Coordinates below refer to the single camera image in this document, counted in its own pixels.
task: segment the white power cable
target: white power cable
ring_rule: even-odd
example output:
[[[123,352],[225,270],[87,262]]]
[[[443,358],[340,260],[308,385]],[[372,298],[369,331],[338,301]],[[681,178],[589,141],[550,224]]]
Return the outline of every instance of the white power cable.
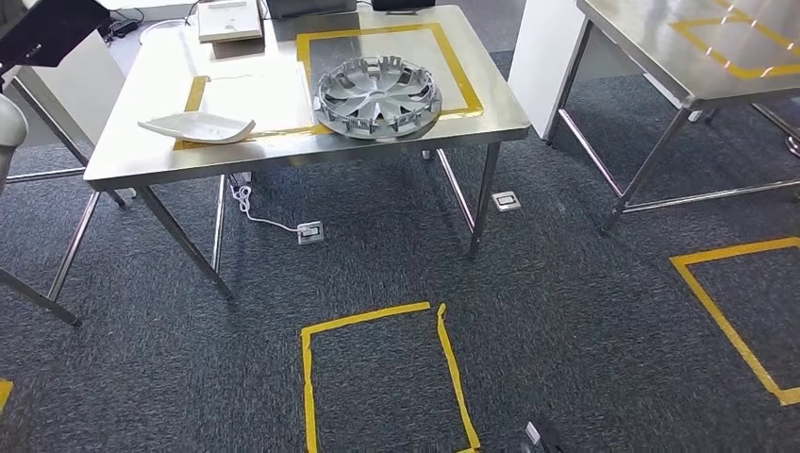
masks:
[[[262,222],[275,227],[281,227],[292,233],[298,232],[297,228],[289,228],[288,226],[281,225],[278,222],[273,222],[272,220],[267,219],[259,219],[258,217],[253,217],[250,215],[250,193],[253,191],[250,189],[250,186],[241,186],[238,190],[231,187],[230,191],[233,192],[233,198],[239,202],[239,210],[247,214],[248,219],[252,220],[253,222]]]

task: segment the white curved plastic part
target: white curved plastic part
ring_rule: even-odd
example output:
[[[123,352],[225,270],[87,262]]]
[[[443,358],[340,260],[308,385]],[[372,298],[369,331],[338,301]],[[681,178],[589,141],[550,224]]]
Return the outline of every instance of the white curved plastic part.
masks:
[[[233,120],[202,111],[185,111],[147,122],[140,121],[139,126],[187,142],[225,144],[247,138],[256,122]]]
[[[0,194],[6,187],[14,151],[27,137],[27,121],[22,111],[10,99],[0,94]]]

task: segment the yellow tape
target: yellow tape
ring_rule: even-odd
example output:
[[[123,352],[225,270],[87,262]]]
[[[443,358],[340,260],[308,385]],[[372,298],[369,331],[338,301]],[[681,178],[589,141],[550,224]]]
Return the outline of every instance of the yellow tape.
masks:
[[[183,111],[198,111],[200,104],[203,102],[203,93],[206,91],[206,84],[211,80],[207,75],[200,75],[192,79],[192,87],[189,88],[189,97],[186,99],[186,107]],[[179,149],[190,149],[208,146],[207,144],[184,142],[182,140],[175,140],[173,151]]]
[[[418,302],[415,304],[407,304],[398,307],[389,307],[383,310],[355,314],[353,316],[327,321],[314,326],[304,327],[302,330],[300,330],[300,338],[302,339],[303,348],[303,399],[304,408],[306,411],[306,450],[308,453],[316,453],[317,451],[317,424],[314,415],[314,387],[311,385],[311,335],[325,330],[330,330],[332,328],[362,323],[364,321],[372,321],[374,319],[392,316],[394,314],[427,310],[429,308],[430,304],[428,302]]]
[[[477,440],[477,433],[473,428],[472,420],[470,420],[470,413],[467,412],[467,404],[464,402],[464,392],[461,390],[461,375],[458,372],[456,356],[453,355],[453,348],[450,347],[450,339],[447,337],[447,330],[444,328],[444,310],[444,304],[439,305],[439,311],[436,314],[438,318],[436,329],[439,331],[439,341],[442,342],[442,350],[447,358],[447,368],[450,369],[450,378],[453,380],[453,391],[456,392],[458,410],[461,412],[461,422],[463,422],[464,429],[467,431],[470,449],[475,450],[480,448],[480,442]]]
[[[720,330],[725,334],[731,344],[733,344],[733,347],[739,351],[739,354],[742,356],[747,365],[750,366],[750,369],[753,370],[753,373],[756,375],[764,388],[777,397],[777,400],[780,402],[781,406],[800,403],[800,387],[781,389],[777,386],[775,381],[767,372],[766,368],[764,368],[756,355],[753,354],[753,351],[750,350],[750,347],[747,346],[742,337],[739,336],[739,333],[737,333],[736,329],[727,321],[720,309],[716,306],[716,304],[714,304],[714,301],[711,300],[711,297],[708,295],[706,290],[704,290],[700,285],[700,282],[698,282],[694,275],[692,275],[692,271],[689,270],[688,266],[690,264],[696,264],[699,262],[721,260],[739,255],[748,255],[751,253],[766,252],[788,247],[800,247],[800,238],[790,237],[773,241],[764,241],[760,243],[746,243],[742,245],[721,248],[718,250],[709,250],[706,252],[692,253],[690,255],[670,258],[670,261],[677,272],[681,277],[683,277],[684,281],[686,281],[686,284],[689,285],[689,288],[692,289],[692,292],[700,300],[700,303],[703,304],[703,307],[706,308],[708,314],[711,315],[711,318],[717,323],[717,326],[719,326]]]
[[[427,310],[429,308],[430,308],[430,303],[417,302],[414,304],[399,305],[397,307],[389,307],[387,309],[369,311],[367,313],[362,313],[362,314],[354,314],[353,316],[346,316],[344,318],[334,319],[333,321],[326,321],[324,323],[320,323],[314,326],[303,327],[301,334],[311,335],[325,330],[330,330],[332,328],[344,327],[355,323],[363,323],[364,321],[372,321],[374,319],[382,318],[384,316],[392,316],[393,314],[402,314],[411,311]]]
[[[392,316],[395,314],[409,313],[413,311],[427,310],[430,308],[428,302],[417,302],[414,304],[401,305],[398,307],[389,307],[387,309],[370,311],[367,313],[356,314],[347,316],[333,321],[327,321],[314,326],[304,327],[300,331],[300,338],[302,340],[303,349],[303,380],[304,380],[304,409],[306,412],[306,450],[308,453],[316,453],[317,451],[317,428],[316,419],[314,415],[314,390],[311,385],[311,335],[333,328],[349,326],[356,323],[372,321],[374,319]],[[461,422],[464,424],[464,430],[467,432],[467,438],[470,442],[470,447],[461,450],[459,453],[475,453],[480,448],[480,442],[477,439],[477,433],[473,428],[473,423],[470,420],[470,414],[467,412],[467,406],[464,401],[464,393],[461,390],[461,377],[458,372],[458,365],[456,364],[456,356],[453,354],[453,348],[450,346],[450,339],[447,337],[447,330],[444,328],[444,304],[439,306],[437,312],[437,331],[439,332],[439,340],[442,343],[442,351],[447,359],[447,368],[450,371],[450,378],[453,381],[453,391],[456,394],[458,402],[458,411],[461,415]]]
[[[303,401],[306,410],[306,448],[309,453],[317,451],[317,423],[314,416],[314,387],[311,385],[311,335],[301,333],[303,341]]]
[[[696,264],[697,262],[721,260],[724,258],[736,257],[739,255],[747,255],[750,253],[767,252],[770,250],[777,250],[780,248],[800,247],[800,238],[790,237],[784,239],[775,239],[771,241],[762,241],[760,243],[745,243],[741,245],[733,245],[731,247],[718,248],[716,250],[709,250],[706,252],[691,253],[689,255],[682,255],[680,257],[673,257],[673,262],[689,265]]]
[[[723,66],[725,69],[727,69],[729,73],[731,73],[733,76],[737,78],[748,80],[752,78],[788,76],[788,75],[800,74],[800,64],[784,64],[780,66],[758,67],[749,69],[741,68],[732,61],[730,61],[729,59],[727,59],[719,51],[715,50],[712,46],[708,45],[706,42],[695,36],[692,33],[692,28],[697,26],[707,26],[707,25],[719,26],[723,24],[749,24],[750,26],[758,30],[761,34],[763,34],[765,37],[767,37],[767,39],[775,42],[778,46],[800,57],[800,48],[795,48],[793,41],[775,32],[765,24],[753,19],[749,15],[745,14],[741,9],[734,8],[732,5],[726,2],[726,0],[712,0],[712,1],[716,3],[718,6],[725,8],[725,13],[728,15],[726,15],[725,17],[713,18],[713,19],[697,19],[697,20],[681,21],[670,24],[670,26],[678,34],[680,34],[687,41],[689,41],[694,47],[696,47],[698,50],[704,52],[706,55],[711,57],[711,59],[713,59],[717,64]]]
[[[11,389],[13,388],[13,382],[0,379],[0,413],[3,413],[3,408],[5,408],[8,396],[11,394]]]
[[[443,110],[439,115],[439,119],[446,120],[451,118],[468,118],[482,115],[483,105],[480,103],[480,99],[478,99],[477,94],[470,83],[470,79],[467,77],[466,73],[464,72],[464,68],[461,67],[461,63],[458,61],[456,52],[453,50],[453,47],[450,45],[450,41],[447,40],[447,36],[444,34],[442,26],[439,24],[398,25],[357,30],[301,33],[297,35],[295,42],[297,46],[297,61],[301,61],[303,63],[303,66],[306,70],[306,79],[308,80],[308,85],[312,87],[315,86],[315,84],[313,84],[311,81],[311,41],[331,38],[347,38],[351,36],[376,35],[381,33],[399,33],[415,30],[430,30],[430,32],[433,33],[434,39],[436,39],[436,44],[442,51],[444,61],[447,63],[447,68],[453,74],[453,78],[456,80],[456,85],[461,91],[461,97],[464,98],[464,102],[467,104],[467,107],[463,109]],[[189,99],[186,101],[186,107],[184,108],[184,111],[198,111],[200,109],[200,104],[203,100],[203,93],[205,92],[206,84],[209,81],[210,77],[207,75],[200,75],[194,78],[192,81],[192,88],[189,91]],[[256,132],[250,134],[247,139],[244,140],[244,142],[254,142],[258,139],[284,135],[320,135],[330,133],[332,133],[332,131],[327,127],[323,125],[315,125],[278,131]],[[208,146],[206,143],[192,143],[178,140],[175,141],[175,146],[173,149],[177,151],[181,149],[202,148],[206,146]]]

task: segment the carpet floor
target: carpet floor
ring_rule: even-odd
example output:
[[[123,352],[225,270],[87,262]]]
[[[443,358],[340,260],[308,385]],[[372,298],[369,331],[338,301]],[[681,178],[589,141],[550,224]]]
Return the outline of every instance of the carpet floor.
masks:
[[[508,73],[511,53],[492,55]],[[575,86],[568,109],[621,182],[675,110],[640,76]],[[783,135],[750,109],[687,125],[641,200],[800,174]],[[475,205],[484,148],[448,150]],[[73,167],[33,146],[14,173]],[[156,192],[210,255],[217,179]],[[0,378],[14,382],[0,450],[302,451],[300,329],[420,300],[432,309],[314,335],[323,451],[469,446],[436,308],[486,451],[519,451],[528,420],[567,451],[800,448],[800,404],[781,406],[669,258],[798,236],[792,191],[629,214],[565,127],[502,147],[495,192],[523,208],[489,214],[480,256],[442,169],[417,154],[254,175],[254,214],[320,220],[297,245],[248,222],[230,197],[226,303],[141,200],[101,198],[61,295],[73,329],[0,288]],[[4,268],[44,291],[90,189],[80,178],[9,186],[0,199]],[[800,254],[786,249],[692,267],[781,388],[800,385]]]

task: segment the table top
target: table top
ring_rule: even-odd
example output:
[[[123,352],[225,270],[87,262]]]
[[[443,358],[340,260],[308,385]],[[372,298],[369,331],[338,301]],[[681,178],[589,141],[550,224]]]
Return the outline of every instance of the table top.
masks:
[[[576,2],[684,107],[800,95],[798,0]]]
[[[317,125],[316,80],[354,57],[395,55],[424,66],[442,89],[442,116],[410,136],[350,139]],[[255,119],[251,138],[199,145],[139,121],[184,110]],[[256,171],[274,165],[521,139],[530,123],[460,8],[356,12],[266,21],[264,39],[200,44],[191,26],[150,36],[92,153],[97,190]]]

